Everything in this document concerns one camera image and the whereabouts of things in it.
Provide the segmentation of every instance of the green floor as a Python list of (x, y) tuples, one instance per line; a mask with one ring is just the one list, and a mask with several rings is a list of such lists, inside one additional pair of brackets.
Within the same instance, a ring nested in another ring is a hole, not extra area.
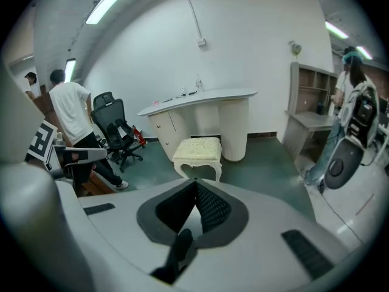
[[(115, 173), (129, 182), (130, 190), (147, 189), (181, 178), (159, 142), (149, 142), (136, 153), (143, 156), (143, 161), (128, 158), (124, 173), (111, 163)], [(248, 139), (242, 161), (228, 162), (222, 158), (221, 163), (221, 182), (279, 198), (315, 220), (306, 188), (277, 138)], [(210, 166), (192, 169), (183, 165), (182, 169), (189, 177), (215, 180), (215, 171)]]

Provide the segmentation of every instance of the black office chair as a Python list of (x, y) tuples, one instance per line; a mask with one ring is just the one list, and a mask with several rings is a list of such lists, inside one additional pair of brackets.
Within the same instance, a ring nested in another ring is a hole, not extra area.
[[(110, 149), (122, 151), (122, 154), (115, 160), (116, 164), (119, 164), (119, 160), (122, 160), (120, 163), (120, 171), (122, 173), (124, 172), (123, 166), (128, 156), (137, 157), (140, 161), (143, 160), (141, 156), (134, 154), (134, 151), (140, 147), (145, 148), (144, 146), (138, 145), (130, 148), (134, 143), (134, 132), (126, 123), (123, 101), (121, 99), (113, 100), (109, 105), (96, 108), (91, 112), (91, 116), (94, 123), (103, 132)], [(127, 134), (123, 138), (119, 133), (119, 127)]]
[(114, 101), (114, 97), (112, 96), (112, 92), (104, 92), (100, 95), (96, 96), (93, 99), (93, 109), (97, 109), (101, 106), (105, 106)]

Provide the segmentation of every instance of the upholstered stool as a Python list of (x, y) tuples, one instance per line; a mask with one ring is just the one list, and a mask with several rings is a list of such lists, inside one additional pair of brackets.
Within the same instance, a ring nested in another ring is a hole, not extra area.
[(174, 156), (174, 168), (183, 178), (188, 176), (182, 171), (181, 166), (188, 164), (190, 167), (210, 165), (216, 171), (216, 182), (221, 176), (221, 145), (216, 137), (199, 137), (196, 139), (184, 139), (178, 146)]

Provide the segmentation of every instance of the shelving unit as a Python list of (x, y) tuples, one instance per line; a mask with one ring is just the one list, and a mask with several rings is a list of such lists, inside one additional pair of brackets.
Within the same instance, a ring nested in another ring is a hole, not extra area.
[[(293, 161), (302, 150), (306, 150), (314, 161), (320, 156), (333, 123), (333, 118), (327, 114), (336, 81), (337, 76), (332, 72), (291, 63), (289, 122), (283, 145)], [(316, 113), (319, 103), (324, 107), (324, 115)]]

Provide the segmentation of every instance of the white cabinet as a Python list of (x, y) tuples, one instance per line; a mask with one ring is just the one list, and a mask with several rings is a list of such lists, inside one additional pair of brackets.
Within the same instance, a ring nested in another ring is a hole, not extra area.
[(190, 138), (182, 113), (179, 109), (171, 109), (148, 118), (166, 155), (173, 161), (178, 145), (183, 139)]

